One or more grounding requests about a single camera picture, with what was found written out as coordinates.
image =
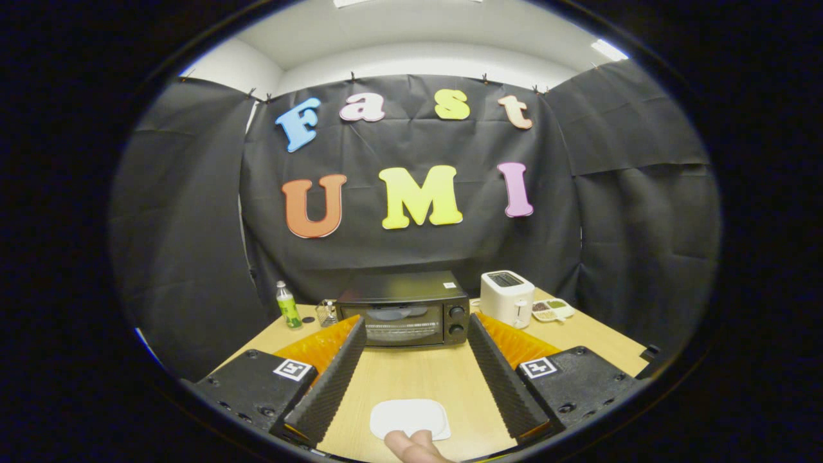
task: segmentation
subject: letter m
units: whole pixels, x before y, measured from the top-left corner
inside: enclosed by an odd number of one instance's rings
[[[380,171],[378,177],[386,182],[388,203],[388,216],[383,220],[383,228],[408,227],[409,219],[403,214],[403,204],[417,225],[423,225],[430,205],[433,211],[429,222],[434,225],[462,222],[463,215],[454,200],[454,176],[457,173],[451,166],[434,166],[429,169],[420,187],[402,167]]]

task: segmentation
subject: toaster oven door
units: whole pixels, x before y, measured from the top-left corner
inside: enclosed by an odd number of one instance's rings
[[[347,307],[345,317],[365,318],[366,345],[425,346],[443,343],[443,307],[437,305]]]

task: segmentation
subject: white toaster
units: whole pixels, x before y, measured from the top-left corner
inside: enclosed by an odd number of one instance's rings
[[[514,328],[525,328],[532,318],[534,285],[511,270],[480,276],[480,310]]]

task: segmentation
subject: ceiling light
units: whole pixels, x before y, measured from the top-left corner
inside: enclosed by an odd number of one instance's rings
[[[370,2],[371,0],[333,0],[334,6],[338,8],[356,5],[357,3]]]
[[[592,48],[606,55],[611,61],[620,61],[621,59],[629,58],[619,49],[614,48],[611,44],[603,39],[599,39],[592,44]]]

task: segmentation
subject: black curtain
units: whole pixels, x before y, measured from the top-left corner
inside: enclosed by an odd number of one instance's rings
[[[166,369],[198,381],[266,324],[244,258],[240,158],[253,100],[170,85],[125,147],[109,248],[127,315]]]
[[[579,308],[673,355],[703,315],[721,217],[689,120],[630,60],[551,89],[583,225]]]
[[[440,89],[463,91],[471,114],[442,120],[435,113]],[[347,122],[339,116],[350,95],[385,98],[384,119]],[[534,126],[514,127],[497,100],[514,95],[525,103]],[[310,97],[316,138],[295,152],[275,119]],[[505,215],[501,162],[521,162],[535,213]],[[422,185],[432,166],[457,169],[454,192],[463,221],[435,226],[413,221],[385,230],[386,184],[382,169],[403,167]],[[287,181],[311,180],[308,217],[324,217],[325,191],[318,180],[343,174],[342,222],[331,235],[303,239],[286,226]],[[306,88],[260,105],[246,139],[240,197],[249,259],[261,298],[273,305],[275,280],[283,278],[299,302],[337,297],[355,273],[453,271],[473,295],[480,274],[512,269],[560,297],[574,300],[580,253],[580,222],[574,184],[558,124],[546,101],[534,91],[505,84],[443,76],[360,78]]]

